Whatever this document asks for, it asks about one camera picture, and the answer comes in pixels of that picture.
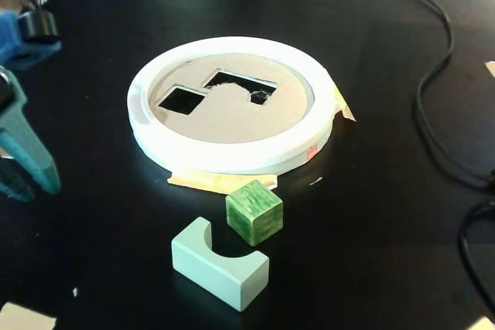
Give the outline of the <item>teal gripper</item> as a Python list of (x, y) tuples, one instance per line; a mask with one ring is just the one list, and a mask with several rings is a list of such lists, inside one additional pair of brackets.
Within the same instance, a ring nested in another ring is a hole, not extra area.
[[(26, 95), (10, 70), (1, 67), (1, 148), (49, 194), (61, 190), (55, 161), (23, 114)], [(22, 176), (1, 159), (1, 192), (20, 202), (30, 202), (34, 192)]]

